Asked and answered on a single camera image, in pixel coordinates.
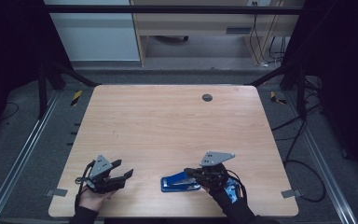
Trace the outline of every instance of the cable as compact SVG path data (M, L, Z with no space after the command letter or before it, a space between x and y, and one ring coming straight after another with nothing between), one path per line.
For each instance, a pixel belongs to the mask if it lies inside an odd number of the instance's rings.
M235 174L234 172L230 171L230 170L227 170L228 172L234 174L236 177L232 176L232 175L229 175L227 174L228 177L234 179L235 181L237 181L239 184L240 184L240 187L241 187L241 191L242 191L242 198L244 199L247 199L247 194L246 194L246 188L245 186L242 184L241 180L240 180L240 177Z
M318 93L315 92L315 93L311 93L310 95L308 95L306 98L305 98L305 101L307 102L308 99L311 97L311 96L316 96L316 97L319 97Z
M282 43L281 43L281 65L284 57L284 50L286 49L286 36L282 37Z
M293 151L293 148L295 147L296 141L297 141L298 137L301 135L303 128L305 128L306 123L307 122L305 120L302 122L300 129L298 130L298 132L296 134L295 140L293 141L292 145L289 148L289 151L286 154L286 157L283 161L283 167L285 167L285 168L286 168L286 162L289 160L290 154L292 154L292 151Z
M16 103L7 103L7 104L8 104L8 105L15 105L15 106L16 106L16 110L15 110L13 113L11 113L11 115L9 115L9 116L7 116L7 117L5 117L5 118L2 118L1 120L9 119L9 118L13 117L13 116L19 111L19 109L20 109L19 105L16 104Z
M80 186L79 186L79 191L78 191L78 193L77 193L77 195L76 195L76 198L75 198L75 211L77 210L77 208L78 208L78 206L79 206L80 196L81 196L86 190L88 190L88 189L84 189L84 190L82 191L82 189L83 189L83 184L84 184L84 180L86 179L87 171L90 169L90 167L94 166L94 164L95 164L95 161L90 162L90 163L87 165L86 169L84 170L84 173L83 173L82 177L79 177L79 178L77 178L77 179L75 180L75 183L80 184Z
M320 91L321 90L320 83L319 83L319 78L318 78L318 85L314 84L311 81L309 81L307 78L305 78L305 84L306 84L306 87L308 89L311 89L313 91Z
M275 38L276 38L276 36L273 36L273 37L272 37L272 41L271 41L271 44L269 45L269 49L268 49L268 54L269 54L269 57L270 57L270 58L275 59L275 60L274 60L275 65L278 67L278 65L277 65L277 60L278 60L278 58L279 58L279 61L282 62L282 60L283 60L282 53L284 53L284 52L282 52L282 45L281 45L281 51L279 51L279 52L272 52L272 51L271 51L272 45L274 45L274 42L275 42ZM281 57L274 57L274 56L272 56L272 54L281 54Z
M291 139L294 139L294 137L290 137L290 138L278 138L278 139L275 139L275 142L287 141L287 140L291 140Z
M307 198L307 197L304 197L303 195L301 195L301 196L299 196L299 197L302 198L302 199L304 199L305 201L310 202L310 203L319 203L319 202L321 202L321 201L325 198L326 192L327 192L326 186L325 186L324 181L322 180L321 176L318 175L318 173L316 173L316 171L315 171L314 169L312 169L310 166L308 166L306 163L304 163L304 162L302 162L302 161L296 161L296 160L288 160L288 161L286 161L286 163L289 163L289 162L298 163L298 164L301 164L301 165L307 167L311 172L313 172L313 173L318 177L319 181L320 181L321 184L322 184L322 188L323 188L323 190L324 190L324 191L322 192L322 196L319 197L318 199Z
M314 105L314 106L310 107L309 109L307 109L306 113L309 113L307 115L310 115L310 114L314 113L314 111L312 111L312 110L314 108L319 107L319 106L321 106L321 104ZM284 124L279 125L278 127L272 128L271 130L272 131L277 131L277 130L279 130L279 129L281 129L281 128L283 128L283 127L285 127L285 126L287 126L287 125L289 125L289 124L291 124L293 122L295 122L296 120L298 120L300 118L301 118L301 116L297 116L297 117L295 117L293 119L290 119L290 120L286 121Z
M272 22L270 23L270 27L269 27L269 29L268 29L267 36L269 36L269 33L272 31L272 25L274 24L276 17L277 17L277 15L274 15L274 17L273 17L273 19L272 19ZM254 26L253 26L252 32L251 32L251 34L250 34L250 45L251 45L252 52L253 52L253 54L254 54L254 56L255 56L255 50L254 50L253 45L252 45L252 36L253 36L253 32L255 31L255 37L256 37L257 44L258 44L258 47L259 47L259 50L260 50L261 58L262 58L266 63L274 63L274 61L269 61L269 60L266 60L266 59L264 58L262 49L266 46L267 41L264 42L264 46L263 46L263 48L261 48L260 40L259 40L259 37L258 37L258 34L257 34L257 29L255 28L255 27L256 27L256 20L257 20L257 14L255 14ZM257 62L258 64L260 64L260 61L258 61L257 57L255 57L255 59L256 59L256 62Z
M289 151L287 152L286 157L285 157L285 159L284 159L284 161L283 161L283 167L286 169L287 163L289 163L289 162L295 162L295 163L304 165L304 166L305 166L306 168L308 168L311 172L313 172L313 173L319 178L319 180L320 180L320 182L321 182L321 184L322 184L322 187L323 187L322 196L321 196L320 198L318 198L318 199L311 199L311 198L307 198L307 197L301 195L300 198L302 198L302 199L304 199L304 200L306 200L306 201L308 201L308 202L311 202L311 203L319 203L319 202L321 202L321 201L324 199L325 194L326 194L326 187L325 187L325 184L324 184L322 178L316 173L315 170L313 170L313 169L312 169L310 166L308 166L306 163L304 163L304 162L302 162L302 161L289 160L289 157L290 157L290 155L291 155L291 153L292 153L292 151L293 151L293 149L294 149L294 146L295 146L295 144L296 144L296 141L297 141L298 137L299 137L299 136L304 132L304 130L305 130L306 123L307 123L307 122L306 122L305 120L301 123L300 129L298 130L298 132L297 132L297 134L296 134L296 136L295 136L295 138L294 138L294 141L293 141L292 145L290 146Z

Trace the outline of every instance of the hand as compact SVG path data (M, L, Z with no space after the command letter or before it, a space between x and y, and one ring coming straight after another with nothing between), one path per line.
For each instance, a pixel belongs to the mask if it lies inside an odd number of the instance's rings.
M107 192L105 194L94 193L87 186L83 187L82 194L80 196L79 206L88 208L98 212L103 206L103 203L106 200L110 200L112 195L116 193L117 190Z
M239 184L232 179L229 179L222 189L208 189L204 186L202 186L202 188L213 197L222 209L226 209L238 200L246 203L246 199L242 198L240 195Z

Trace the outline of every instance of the wooden table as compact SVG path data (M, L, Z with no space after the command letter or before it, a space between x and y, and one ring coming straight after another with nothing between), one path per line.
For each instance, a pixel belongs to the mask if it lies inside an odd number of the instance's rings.
M211 94L210 102L202 95ZM234 153L225 166L237 173L255 214L292 217L294 198L257 89L231 85L102 85L95 88L49 214L70 217L75 179L99 154L122 159L115 177L134 169L126 187L107 201L101 217L223 217L203 189L163 193L160 179L198 168L208 151Z

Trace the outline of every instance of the forearm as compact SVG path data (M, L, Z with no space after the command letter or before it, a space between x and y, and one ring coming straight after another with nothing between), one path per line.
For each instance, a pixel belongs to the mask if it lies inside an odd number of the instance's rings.
M223 209L230 224L279 224L276 220L255 216L244 200L237 200Z
M98 212L79 206L69 224L93 224Z

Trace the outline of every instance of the metal frame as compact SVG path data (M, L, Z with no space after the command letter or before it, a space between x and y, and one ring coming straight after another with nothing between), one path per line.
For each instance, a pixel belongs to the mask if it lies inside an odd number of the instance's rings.
M284 91L285 98L288 100L289 105L292 107L293 112L298 116L296 109L296 100L293 94ZM312 156L315 166L318 169L319 174L321 175L324 183L326 185L326 190L330 199L337 210L337 214L341 219L341 222L344 224L355 224L357 220L349 206L345 195L342 193L341 188L339 187L338 182L334 178L334 175L327 164L327 161L324 159L321 150L318 148L310 129L306 127L304 135L308 146L310 147L310 155Z
M317 13L318 9L303 7L224 7L224 6L89 6L45 5L26 6L22 9L49 13L165 13L165 14L258 14L301 15Z
M11 194L14 187L16 186L17 181L20 178L21 172L24 169L28 159L30 158L34 147L39 140L40 135L42 134L43 130L45 129L46 124L50 118L52 111L54 110L55 105L57 104L57 100L61 95L61 91L54 91L53 95L50 98L49 106L47 111L42 119L39 119L34 129L31 131L30 135L28 136L25 145L22 147L22 150L17 157L16 161L14 162L10 172L7 174L7 177L0 188L0 214Z

